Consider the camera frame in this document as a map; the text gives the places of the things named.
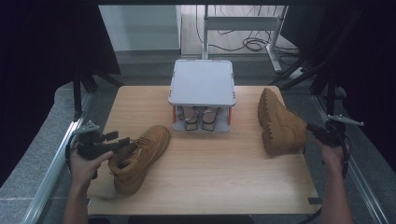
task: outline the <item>wooden tabletop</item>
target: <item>wooden tabletop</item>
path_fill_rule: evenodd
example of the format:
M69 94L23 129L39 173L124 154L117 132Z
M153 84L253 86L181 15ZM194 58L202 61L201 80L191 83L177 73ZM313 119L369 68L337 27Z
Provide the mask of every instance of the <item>wooden tabletop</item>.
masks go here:
M140 190L119 195L107 162L89 188L90 215L312 214L318 194L304 156L269 158L257 106L264 86L236 86L228 133L172 128L169 87L121 87L104 133L137 138L152 125L167 127L168 149L150 167ZM272 89L281 102L277 87Z

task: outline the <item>sandal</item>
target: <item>sandal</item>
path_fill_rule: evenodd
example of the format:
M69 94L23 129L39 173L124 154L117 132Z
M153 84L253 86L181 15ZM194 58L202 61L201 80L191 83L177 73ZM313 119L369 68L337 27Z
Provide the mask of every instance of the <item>sandal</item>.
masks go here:
M216 116L221 107L208 107L202 116L202 129L213 132L216 127Z
M179 119L184 120L184 129L194 131L198 129L198 111L193 106L182 106Z

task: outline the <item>brown suede shoe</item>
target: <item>brown suede shoe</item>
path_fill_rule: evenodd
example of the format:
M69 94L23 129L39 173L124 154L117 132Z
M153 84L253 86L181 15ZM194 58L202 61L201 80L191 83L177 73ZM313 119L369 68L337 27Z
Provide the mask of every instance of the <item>brown suede shoe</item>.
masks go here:
M120 194L134 194L143 184L149 167L165 152L170 140L163 126L152 126L138 139L121 148L108 161L114 186Z
M269 156L298 153L304 147L306 123L282 105L268 88L262 91L258 117L263 128L262 141Z

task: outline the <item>white wall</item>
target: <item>white wall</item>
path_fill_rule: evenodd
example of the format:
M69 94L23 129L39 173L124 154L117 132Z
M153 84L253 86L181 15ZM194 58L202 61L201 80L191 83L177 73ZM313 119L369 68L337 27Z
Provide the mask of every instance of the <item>white wall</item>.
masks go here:
M99 6L115 51L180 49L180 6Z

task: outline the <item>human hand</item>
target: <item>human hand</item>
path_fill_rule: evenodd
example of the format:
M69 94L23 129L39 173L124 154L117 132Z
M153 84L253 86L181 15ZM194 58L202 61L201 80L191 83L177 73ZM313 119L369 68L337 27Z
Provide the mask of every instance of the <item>human hand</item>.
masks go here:
M73 149L70 155L72 186L79 189L88 189L96 170L103 161L110 159L112 155L113 152L108 151L95 160L88 161L79 156L76 149Z
M337 172L341 174L344 161L344 151L342 147L329 147L320 142L317 138L315 141L321 148L321 156L326 170L331 173Z

